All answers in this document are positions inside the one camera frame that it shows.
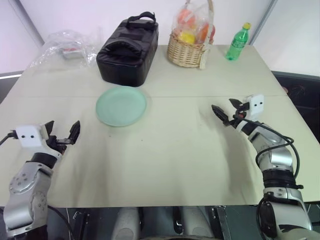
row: green plate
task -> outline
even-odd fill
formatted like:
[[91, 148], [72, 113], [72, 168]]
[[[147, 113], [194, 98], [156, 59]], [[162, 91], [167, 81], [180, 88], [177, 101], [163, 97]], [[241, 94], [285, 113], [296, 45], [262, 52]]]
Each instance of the green plate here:
[[104, 92], [96, 101], [95, 111], [101, 122], [123, 127], [138, 121], [146, 107], [146, 97], [139, 90], [120, 86]]

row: yellow bottle cap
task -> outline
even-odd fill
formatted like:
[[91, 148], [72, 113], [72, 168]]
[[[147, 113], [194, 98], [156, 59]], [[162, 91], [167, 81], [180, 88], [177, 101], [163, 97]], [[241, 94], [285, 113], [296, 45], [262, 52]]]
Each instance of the yellow bottle cap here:
[[246, 22], [245, 24], [243, 24], [243, 28], [249, 30], [251, 28], [251, 23]]

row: floor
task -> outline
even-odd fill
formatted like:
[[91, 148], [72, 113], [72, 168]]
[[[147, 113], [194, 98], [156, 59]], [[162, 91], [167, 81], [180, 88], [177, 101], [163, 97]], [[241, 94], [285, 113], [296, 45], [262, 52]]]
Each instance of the floor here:
[[[282, 86], [288, 88], [288, 95], [296, 105], [302, 117], [305, 119], [314, 135], [319, 140], [319, 92], [320, 87], [316, 82], [308, 82], [306, 86], [298, 84], [295, 80], [288, 79], [288, 76], [277, 76]], [[6, 97], [12, 86], [16, 83], [17, 77], [0, 79], [0, 104]], [[119, 208], [59, 208], [66, 218], [67, 212], [69, 222], [76, 233], [81, 232], [81, 222], [85, 226], [83, 240], [109, 240], [117, 218]], [[256, 206], [226, 206], [225, 214], [232, 240], [259, 240], [261, 239], [256, 225]], [[314, 222], [314, 230], [320, 233], [320, 209], [312, 204], [309, 209], [309, 217]], [[172, 207], [146, 207], [144, 208], [144, 227], [141, 237], [148, 236], [173, 236], [174, 231], [172, 219]], [[49, 240], [68, 240], [69, 233], [64, 222], [58, 215], [49, 209], [48, 214], [48, 236]], [[3, 218], [0, 216], [0, 239], [6, 239], [6, 230]]]

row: bottle label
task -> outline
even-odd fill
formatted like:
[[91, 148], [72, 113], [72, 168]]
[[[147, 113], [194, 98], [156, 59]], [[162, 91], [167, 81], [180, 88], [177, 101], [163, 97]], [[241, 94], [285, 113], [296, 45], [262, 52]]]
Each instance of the bottle label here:
[[232, 45], [234, 48], [243, 49], [244, 46], [246, 45], [246, 43], [243, 42], [243, 41], [238, 41], [238, 40], [236, 40], [236, 39], [233, 39], [231, 45]]

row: bag handle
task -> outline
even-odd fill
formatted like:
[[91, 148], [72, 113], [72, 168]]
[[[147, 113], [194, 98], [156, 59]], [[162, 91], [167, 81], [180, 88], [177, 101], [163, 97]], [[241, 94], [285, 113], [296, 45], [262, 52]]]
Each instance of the bag handle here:
[[144, 29], [149, 29], [149, 30], [153, 30], [155, 28], [155, 24], [156, 24], [156, 15], [155, 13], [151, 13], [149, 11], [145, 11], [143, 13], [141, 13], [139, 16], [131, 16], [128, 18], [127, 22], [126, 22], [126, 27], [127, 28], [134, 28], [135, 24], [133, 21], [139, 20], [141, 18], [150, 18], [153, 20], [153, 22], [146, 22], [145, 24], [139, 24], [139, 28], [144, 28]]
[[126, 37], [118, 37], [117, 39], [110, 41], [104, 47], [111, 55], [139, 58], [142, 53], [142, 47]]

